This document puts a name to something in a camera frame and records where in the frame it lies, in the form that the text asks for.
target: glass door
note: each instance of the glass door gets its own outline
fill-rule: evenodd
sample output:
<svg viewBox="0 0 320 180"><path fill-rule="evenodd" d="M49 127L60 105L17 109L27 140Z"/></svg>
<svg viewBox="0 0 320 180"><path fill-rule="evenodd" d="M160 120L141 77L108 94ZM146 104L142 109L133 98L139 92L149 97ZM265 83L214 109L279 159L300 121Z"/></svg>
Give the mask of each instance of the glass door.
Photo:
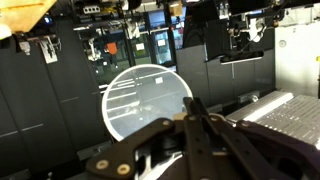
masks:
<svg viewBox="0 0 320 180"><path fill-rule="evenodd" d="M170 40L168 38L168 30L165 22L163 11L149 12L150 19L150 36L155 50L157 64L173 64Z"/></svg>
<svg viewBox="0 0 320 180"><path fill-rule="evenodd" d="M155 54L157 64L168 64L172 62L168 40L168 28L151 30L151 36L155 42Z"/></svg>
<svg viewBox="0 0 320 180"><path fill-rule="evenodd" d="M152 64L147 31L140 31L140 37L131 39L131 45L136 65Z"/></svg>
<svg viewBox="0 0 320 180"><path fill-rule="evenodd" d="M123 30L102 32L101 28L79 33L84 49L94 69L99 87L108 84L130 67Z"/></svg>

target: wall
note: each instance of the wall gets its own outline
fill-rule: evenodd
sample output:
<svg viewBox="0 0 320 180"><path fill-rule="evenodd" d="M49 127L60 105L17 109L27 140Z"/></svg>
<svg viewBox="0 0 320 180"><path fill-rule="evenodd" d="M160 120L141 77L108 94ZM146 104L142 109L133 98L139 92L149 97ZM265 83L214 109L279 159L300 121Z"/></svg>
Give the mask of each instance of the wall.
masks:
<svg viewBox="0 0 320 180"><path fill-rule="evenodd" d="M195 34L201 31L190 30ZM226 26L212 21L204 29L208 59L230 51ZM252 42L252 51L264 51L257 61L221 65L220 60L205 63L205 49L201 36L189 38L188 48L177 51L179 75L190 86L194 96L200 97L207 106L229 105L237 97L258 90L267 94L275 89L274 30L266 30L259 43Z"/></svg>
<svg viewBox="0 0 320 180"><path fill-rule="evenodd" d="M280 21L280 26L287 27L297 24L309 24L314 18L320 16L320 4L314 4L311 8L287 9L286 16Z"/></svg>
<svg viewBox="0 0 320 180"><path fill-rule="evenodd" d="M59 61L45 64L39 48L0 50L0 177L37 173L77 159L76 152L108 140L101 96L72 21L58 22Z"/></svg>
<svg viewBox="0 0 320 180"><path fill-rule="evenodd" d="M276 87L294 95L317 97L320 23L276 30Z"/></svg>
<svg viewBox="0 0 320 180"><path fill-rule="evenodd" d="M275 88L273 49L260 60L233 65L221 65L219 60L204 63L204 59L203 46L177 51L179 75L206 107L228 105L240 95L255 90L266 94Z"/></svg>

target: hole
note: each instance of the hole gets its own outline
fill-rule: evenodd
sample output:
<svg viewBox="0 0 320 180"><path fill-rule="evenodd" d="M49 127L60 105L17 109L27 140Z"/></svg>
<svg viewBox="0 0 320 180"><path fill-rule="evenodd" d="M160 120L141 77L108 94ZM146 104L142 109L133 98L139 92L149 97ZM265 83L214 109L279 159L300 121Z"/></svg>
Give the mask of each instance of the hole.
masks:
<svg viewBox="0 0 320 180"><path fill-rule="evenodd" d="M137 161L138 174L141 175L146 169L146 157L141 156Z"/></svg>
<svg viewBox="0 0 320 180"><path fill-rule="evenodd" d="M293 179L301 179L303 176L303 169L300 165L291 159L281 158L277 164L277 170L289 175Z"/></svg>

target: metal grating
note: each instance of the metal grating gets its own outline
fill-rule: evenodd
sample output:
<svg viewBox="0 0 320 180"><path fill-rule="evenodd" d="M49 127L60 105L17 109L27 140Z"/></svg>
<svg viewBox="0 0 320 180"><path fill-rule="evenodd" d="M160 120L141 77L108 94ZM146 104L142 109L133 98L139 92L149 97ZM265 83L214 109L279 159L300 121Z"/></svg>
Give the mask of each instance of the metal grating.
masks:
<svg viewBox="0 0 320 180"><path fill-rule="evenodd" d="M259 99L257 102L251 103L243 108L241 108L238 111L235 111L234 113L230 114L227 116L227 119L233 122L237 122L239 120L243 120L245 117L249 116L256 110L266 106L267 104L283 97L284 95L289 94L287 92L280 92L280 91L275 91L267 96Z"/></svg>
<svg viewBox="0 0 320 180"><path fill-rule="evenodd" d="M306 143L316 144L320 137L320 100L300 95L256 122Z"/></svg>
<svg viewBox="0 0 320 180"><path fill-rule="evenodd" d="M285 94L288 93L273 92L230 114L227 119L233 122L242 120ZM255 122L306 143L316 145L320 138L320 100L310 96L297 96Z"/></svg>

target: machine component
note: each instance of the machine component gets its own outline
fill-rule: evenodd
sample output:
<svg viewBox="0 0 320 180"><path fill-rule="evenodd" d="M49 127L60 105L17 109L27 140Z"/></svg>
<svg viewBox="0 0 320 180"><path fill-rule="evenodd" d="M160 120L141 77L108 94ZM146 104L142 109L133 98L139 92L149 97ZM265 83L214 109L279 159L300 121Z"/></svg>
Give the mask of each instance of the machine component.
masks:
<svg viewBox="0 0 320 180"><path fill-rule="evenodd" d="M90 61L96 61L96 60L100 59L100 58L101 58L101 52L98 51L98 50L94 47L94 38L89 39L89 40L88 40L88 43L89 43L90 49L91 49L91 51L90 51L90 53L89 53L89 55L88 55L88 59L89 59Z"/></svg>
<svg viewBox="0 0 320 180"><path fill-rule="evenodd" d="M47 64L58 61L56 49L54 48L50 37L47 37L45 40L40 40L40 47Z"/></svg>
<svg viewBox="0 0 320 180"><path fill-rule="evenodd" d="M27 56L30 55L30 44L28 41L19 42L20 49L26 53Z"/></svg>
<svg viewBox="0 0 320 180"><path fill-rule="evenodd" d="M145 159L155 165L179 151L185 153L159 179L319 178L320 152L315 146L253 122L239 121L234 129L221 115L208 115L198 98L184 98L184 103L187 115L175 121L157 119L90 159L88 178L139 178ZM164 148L169 144L171 153ZM138 155L148 150L148 155ZM162 151L169 154L162 156ZM286 160L298 169L283 169Z"/></svg>
<svg viewBox="0 0 320 180"><path fill-rule="evenodd" d="M93 14L93 13L99 13L99 12L100 12L100 7L98 5L85 6L83 8L84 14Z"/></svg>
<svg viewBox="0 0 320 180"><path fill-rule="evenodd" d="M238 103L245 103L248 101L256 102L259 97L260 97L260 92L253 91L253 92L238 96Z"/></svg>
<svg viewBox="0 0 320 180"><path fill-rule="evenodd" d="M250 19L250 41L259 42L263 37L263 33L266 30L264 19Z"/></svg>
<svg viewBox="0 0 320 180"><path fill-rule="evenodd" d="M223 56L220 58L220 62L222 65L224 64L233 64L245 61L253 61L257 59L261 59L264 56L263 51L255 51L255 52L240 52L236 54L231 54L229 56Z"/></svg>
<svg viewBox="0 0 320 180"><path fill-rule="evenodd" d="M128 38L139 38L140 37L140 31L139 31L139 26L138 23L126 23L127 25L127 30L128 30Z"/></svg>

